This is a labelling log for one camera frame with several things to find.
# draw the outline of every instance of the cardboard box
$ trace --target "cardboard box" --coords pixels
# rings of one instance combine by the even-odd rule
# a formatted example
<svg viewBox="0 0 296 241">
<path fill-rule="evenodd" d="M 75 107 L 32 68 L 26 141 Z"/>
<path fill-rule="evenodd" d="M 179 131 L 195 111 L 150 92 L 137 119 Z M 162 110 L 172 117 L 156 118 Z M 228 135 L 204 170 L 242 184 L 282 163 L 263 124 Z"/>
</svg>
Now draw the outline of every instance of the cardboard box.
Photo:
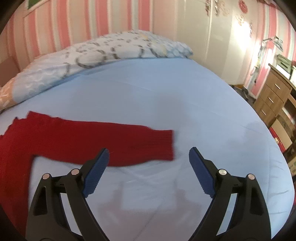
<svg viewBox="0 0 296 241">
<path fill-rule="evenodd" d="M 281 123 L 282 127 L 285 129 L 290 139 L 292 139 L 294 138 L 293 131 L 295 130 L 295 126 L 291 123 L 290 120 L 287 120 L 287 118 L 287 115 L 281 115 L 280 113 L 277 119 Z"/>
<path fill-rule="evenodd" d="M 290 147 L 283 153 L 287 163 L 292 161 L 296 157 L 296 141 L 290 145 Z"/>
<path fill-rule="evenodd" d="M 285 129 L 283 128 L 283 126 L 281 125 L 281 123 L 279 122 L 279 120 L 276 119 L 276 121 L 272 124 L 271 128 L 278 136 L 279 141 L 283 144 L 285 150 L 287 150 L 289 146 L 292 144 L 292 141 Z"/>
<path fill-rule="evenodd" d="M 277 134 L 275 133 L 275 131 L 271 127 L 269 128 L 269 131 L 270 131 L 272 137 L 274 138 L 274 140 L 276 141 L 276 143 L 278 144 L 279 149 L 281 150 L 281 152 L 282 153 L 285 153 L 286 152 L 286 149 L 285 149 L 283 143 L 281 143 L 281 141 L 279 140 L 279 137 L 277 136 Z"/>
<path fill-rule="evenodd" d="M 294 157 L 294 159 L 288 163 L 288 167 L 290 169 L 291 175 L 295 176 L 296 175 L 296 157 Z"/>
</svg>

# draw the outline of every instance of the wooden desk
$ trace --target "wooden desk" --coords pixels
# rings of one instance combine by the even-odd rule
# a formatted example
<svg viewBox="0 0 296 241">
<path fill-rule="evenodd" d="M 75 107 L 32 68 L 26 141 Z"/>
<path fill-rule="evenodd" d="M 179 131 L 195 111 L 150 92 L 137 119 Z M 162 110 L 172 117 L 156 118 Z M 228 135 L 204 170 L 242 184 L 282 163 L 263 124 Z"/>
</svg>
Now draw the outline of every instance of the wooden desk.
<svg viewBox="0 0 296 241">
<path fill-rule="evenodd" d="M 274 66 L 271 64 L 269 66 L 270 72 L 253 108 L 267 127 L 270 127 L 275 119 L 281 116 L 279 121 L 285 130 L 287 129 L 291 138 L 295 123 L 290 119 L 291 117 L 296 119 L 296 100 L 291 92 L 296 93 L 296 87 Z"/>
</svg>

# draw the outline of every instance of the knit fabric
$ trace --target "knit fabric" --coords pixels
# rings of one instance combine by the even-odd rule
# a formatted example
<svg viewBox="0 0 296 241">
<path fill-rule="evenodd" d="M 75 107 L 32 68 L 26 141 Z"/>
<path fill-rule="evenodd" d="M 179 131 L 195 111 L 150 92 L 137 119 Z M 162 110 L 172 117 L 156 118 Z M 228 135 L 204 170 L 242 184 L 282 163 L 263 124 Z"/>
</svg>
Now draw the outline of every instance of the knit fabric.
<svg viewBox="0 0 296 241">
<path fill-rule="evenodd" d="M 149 160 L 170 161 L 172 134 L 172 130 L 64 120 L 29 112 L 25 119 L 15 118 L 0 136 L 0 203 L 17 230 L 25 235 L 30 171 L 35 156 L 84 164 L 107 148 L 108 165 L 113 167 Z"/>
</svg>

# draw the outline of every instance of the wall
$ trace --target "wall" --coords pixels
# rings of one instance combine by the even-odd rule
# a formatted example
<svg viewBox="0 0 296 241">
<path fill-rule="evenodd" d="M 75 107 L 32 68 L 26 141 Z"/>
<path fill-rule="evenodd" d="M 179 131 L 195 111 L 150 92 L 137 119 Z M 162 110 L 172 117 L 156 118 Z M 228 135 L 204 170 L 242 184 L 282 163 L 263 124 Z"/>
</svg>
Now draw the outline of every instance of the wall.
<svg viewBox="0 0 296 241">
<path fill-rule="evenodd" d="M 243 84 L 256 41 L 258 4 L 244 0 L 243 12 L 240 2 L 219 0 L 216 15 L 214 0 L 155 0 L 154 32 L 188 44 L 192 59 L 228 84 Z"/>
<path fill-rule="evenodd" d="M 0 35 L 0 62 L 13 56 L 24 69 L 41 54 L 111 32 L 152 31 L 153 0 L 25 0 Z"/>
<path fill-rule="evenodd" d="M 275 5 L 244 0 L 248 12 L 242 13 L 239 0 L 220 2 L 221 13 L 215 16 L 214 0 L 209 14 L 204 0 L 41 0 L 30 10 L 25 0 L 0 35 L 0 62 L 13 56 L 22 70 L 41 54 L 132 28 L 187 43 L 195 61 L 229 84 L 248 85 L 264 38 L 277 35 L 284 42 L 282 55 L 296 61 L 296 33 Z M 269 42 L 257 84 L 251 88 L 254 96 L 278 53 Z"/>
<path fill-rule="evenodd" d="M 277 35 L 283 40 L 283 49 L 281 52 L 272 42 L 269 42 L 263 58 L 263 63 L 259 70 L 256 84 L 251 87 L 251 93 L 254 97 L 258 97 L 269 73 L 269 63 L 273 64 L 277 54 L 281 54 L 290 60 L 296 61 L 296 32 L 286 16 L 274 5 L 266 3 L 258 3 L 258 32 L 256 44 L 253 51 L 253 57 L 249 73 L 246 77 L 245 86 L 248 86 L 250 79 L 250 72 L 253 66 L 256 65 L 258 52 L 260 49 L 261 40 Z"/>
</svg>

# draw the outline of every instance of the bed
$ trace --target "bed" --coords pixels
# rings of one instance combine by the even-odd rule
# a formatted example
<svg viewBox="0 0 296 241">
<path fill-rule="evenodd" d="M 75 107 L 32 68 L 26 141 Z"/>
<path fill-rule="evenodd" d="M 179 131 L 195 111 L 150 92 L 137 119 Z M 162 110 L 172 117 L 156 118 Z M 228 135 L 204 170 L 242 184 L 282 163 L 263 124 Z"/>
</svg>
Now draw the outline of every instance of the bed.
<svg viewBox="0 0 296 241">
<path fill-rule="evenodd" d="M 278 145 L 251 106 L 196 62 L 187 58 L 117 60 L 63 76 L 61 82 L 40 92 L 34 97 L 27 93 L 26 101 L 20 98 L 20 104 L 0 115 L 0 134 L 15 117 L 24 118 L 30 110 L 69 120 L 175 131 L 174 161 L 108 167 L 95 193 L 87 198 L 110 240 L 190 238 L 211 202 L 189 163 L 193 146 L 217 168 L 236 176 L 256 176 L 272 236 L 286 222 L 294 187 Z M 79 166 L 36 157 L 28 205 L 42 174 L 64 175 L 73 168 Z M 72 231 L 80 233 L 66 196 L 62 199 Z M 219 233 L 227 228 L 234 202 L 233 195 Z"/>
</svg>

